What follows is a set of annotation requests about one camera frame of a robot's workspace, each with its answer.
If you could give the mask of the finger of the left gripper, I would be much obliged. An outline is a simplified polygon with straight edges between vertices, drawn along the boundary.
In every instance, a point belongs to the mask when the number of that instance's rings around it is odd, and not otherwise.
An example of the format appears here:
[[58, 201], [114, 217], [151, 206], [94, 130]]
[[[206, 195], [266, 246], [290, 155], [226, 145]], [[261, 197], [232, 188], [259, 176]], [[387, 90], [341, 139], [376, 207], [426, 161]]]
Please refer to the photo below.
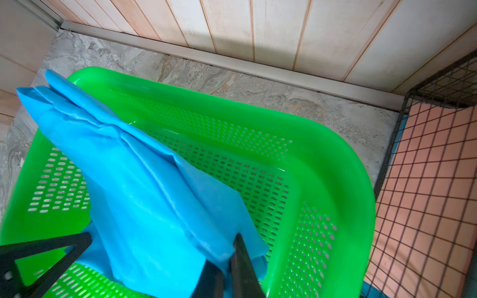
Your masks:
[[2, 245], [1, 297], [43, 297], [92, 242], [86, 232]]

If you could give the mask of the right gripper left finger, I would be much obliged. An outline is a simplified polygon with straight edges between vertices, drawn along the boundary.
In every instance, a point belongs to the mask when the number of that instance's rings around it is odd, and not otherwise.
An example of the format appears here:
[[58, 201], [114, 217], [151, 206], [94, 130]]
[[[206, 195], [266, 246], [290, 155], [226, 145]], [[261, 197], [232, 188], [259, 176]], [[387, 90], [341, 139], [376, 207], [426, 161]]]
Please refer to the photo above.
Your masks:
[[223, 298], [224, 274], [213, 263], [206, 261], [191, 298]]

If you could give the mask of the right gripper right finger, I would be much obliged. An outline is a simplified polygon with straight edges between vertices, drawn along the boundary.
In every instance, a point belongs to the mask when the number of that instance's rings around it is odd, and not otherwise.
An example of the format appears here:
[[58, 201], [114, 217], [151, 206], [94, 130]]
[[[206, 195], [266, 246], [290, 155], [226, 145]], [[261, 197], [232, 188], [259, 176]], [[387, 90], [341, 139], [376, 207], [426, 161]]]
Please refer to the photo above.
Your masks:
[[234, 248], [235, 253], [230, 259], [232, 297], [266, 298], [253, 269], [243, 237], [239, 233], [234, 240]]

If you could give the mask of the blue raincoat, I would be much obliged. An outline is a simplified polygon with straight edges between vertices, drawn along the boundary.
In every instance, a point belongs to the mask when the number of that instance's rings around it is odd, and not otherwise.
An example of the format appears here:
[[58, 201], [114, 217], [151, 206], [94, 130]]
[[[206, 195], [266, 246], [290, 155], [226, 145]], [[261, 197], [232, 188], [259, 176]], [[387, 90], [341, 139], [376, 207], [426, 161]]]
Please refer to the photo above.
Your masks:
[[241, 234], [258, 282], [269, 248], [240, 194], [125, 123], [56, 72], [47, 86], [18, 88], [39, 130], [82, 172], [91, 199], [79, 262], [155, 298], [190, 298], [206, 261], [224, 274]]

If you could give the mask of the green plastic basket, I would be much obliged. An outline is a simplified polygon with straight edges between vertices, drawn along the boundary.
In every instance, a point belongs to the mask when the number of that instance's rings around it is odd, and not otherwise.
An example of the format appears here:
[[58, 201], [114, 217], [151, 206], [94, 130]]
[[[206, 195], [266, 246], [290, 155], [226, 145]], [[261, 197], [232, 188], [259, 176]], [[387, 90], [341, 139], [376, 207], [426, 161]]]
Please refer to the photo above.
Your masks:
[[[267, 244], [269, 298], [357, 298], [375, 228], [359, 157], [311, 120], [89, 67], [66, 78], [120, 120], [237, 191]], [[39, 129], [1, 226], [1, 246], [86, 233], [81, 170]], [[79, 262], [45, 298], [152, 298]]]

